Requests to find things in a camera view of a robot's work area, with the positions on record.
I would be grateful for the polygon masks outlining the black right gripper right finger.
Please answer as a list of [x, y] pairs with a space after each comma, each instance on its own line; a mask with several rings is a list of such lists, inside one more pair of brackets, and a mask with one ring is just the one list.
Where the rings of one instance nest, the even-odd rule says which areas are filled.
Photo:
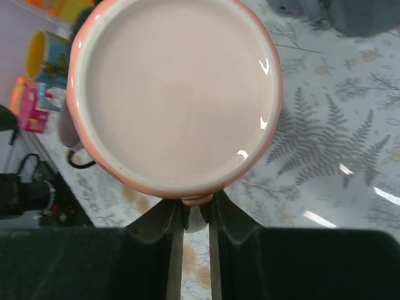
[[264, 227], [222, 191], [209, 230], [213, 299], [399, 298], [399, 244], [386, 232]]

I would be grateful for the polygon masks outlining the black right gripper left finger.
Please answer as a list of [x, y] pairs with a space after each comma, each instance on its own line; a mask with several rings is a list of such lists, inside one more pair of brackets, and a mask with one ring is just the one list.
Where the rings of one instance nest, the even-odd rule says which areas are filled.
[[1, 231], [2, 299], [179, 299], [183, 205], [162, 200], [124, 228]]

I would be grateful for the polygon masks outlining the mauve pink mug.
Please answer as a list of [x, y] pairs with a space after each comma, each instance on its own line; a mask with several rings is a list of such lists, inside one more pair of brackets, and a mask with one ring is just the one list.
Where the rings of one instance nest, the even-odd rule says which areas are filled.
[[58, 134], [61, 142], [69, 149], [67, 151], [67, 162], [70, 166], [75, 169], [87, 169], [95, 165], [96, 162], [93, 160], [84, 164], [73, 162], [75, 153], [81, 150], [83, 145], [73, 123], [66, 100], [64, 100], [59, 111]]

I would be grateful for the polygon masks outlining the peach pink mug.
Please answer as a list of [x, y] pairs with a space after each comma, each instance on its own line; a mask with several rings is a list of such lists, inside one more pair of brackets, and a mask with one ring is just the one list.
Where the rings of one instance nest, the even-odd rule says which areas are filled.
[[239, 1], [102, 1], [72, 44], [66, 103], [110, 175], [151, 196], [197, 198], [266, 152], [281, 64]]

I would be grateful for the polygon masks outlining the blue butterfly mug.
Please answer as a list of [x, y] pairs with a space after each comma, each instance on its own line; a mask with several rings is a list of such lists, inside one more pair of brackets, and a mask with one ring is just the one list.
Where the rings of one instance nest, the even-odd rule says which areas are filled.
[[37, 97], [50, 111], [60, 108], [50, 103], [46, 91], [51, 88], [66, 89], [69, 72], [70, 43], [49, 31], [37, 31], [29, 42], [25, 69], [28, 78], [37, 84]]

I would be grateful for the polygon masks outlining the teal grey mug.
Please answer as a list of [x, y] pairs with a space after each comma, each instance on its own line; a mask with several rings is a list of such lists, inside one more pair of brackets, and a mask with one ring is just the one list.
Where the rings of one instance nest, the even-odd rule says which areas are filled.
[[332, 27], [345, 36], [369, 37], [399, 26], [399, 0], [322, 2]]

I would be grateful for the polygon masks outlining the clear acrylic tray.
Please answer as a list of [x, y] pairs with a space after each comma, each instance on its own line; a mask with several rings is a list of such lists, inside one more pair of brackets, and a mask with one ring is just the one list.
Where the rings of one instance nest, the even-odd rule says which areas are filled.
[[399, 164], [385, 160], [370, 183], [366, 173], [339, 165], [339, 175], [302, 187], [301, 217], [324, 228], [368, 228], [399, 234]]

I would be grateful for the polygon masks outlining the floral table mat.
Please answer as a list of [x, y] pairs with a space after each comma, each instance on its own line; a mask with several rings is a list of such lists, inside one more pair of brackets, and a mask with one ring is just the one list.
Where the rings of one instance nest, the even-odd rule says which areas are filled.
[[305, 184], [340, 164], [370, 183], [385, 160], [399, 164], [399, 29], [351, 38], [266, 1], [246, 5], [279, 53], [284, 105], [271, 147], [226, 193], [265, 226], [320, 227], [301, 217]]

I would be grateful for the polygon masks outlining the orange pink candy box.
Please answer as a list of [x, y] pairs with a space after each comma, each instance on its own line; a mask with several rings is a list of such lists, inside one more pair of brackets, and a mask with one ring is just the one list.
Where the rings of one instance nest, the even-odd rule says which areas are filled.
[[17, 117], [19, 127], [30, 133], [45, 131], [49, 110], [41, 105], [39, 84], [25, 77], [16, 80], [9, 110]]

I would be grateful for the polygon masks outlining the colourful sponge packs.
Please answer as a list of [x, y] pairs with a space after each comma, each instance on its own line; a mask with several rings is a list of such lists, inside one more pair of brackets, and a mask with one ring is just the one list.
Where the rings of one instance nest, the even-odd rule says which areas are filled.
[[94, 6], [93, 0], [25, 0], [25, 2], [70, 24], [81, 11]]

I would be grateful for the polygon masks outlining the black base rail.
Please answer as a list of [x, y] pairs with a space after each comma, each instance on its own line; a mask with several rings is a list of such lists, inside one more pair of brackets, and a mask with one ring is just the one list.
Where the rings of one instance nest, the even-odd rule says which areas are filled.
[[1, 106], [1, 229], [92, 225], [36, 137]]

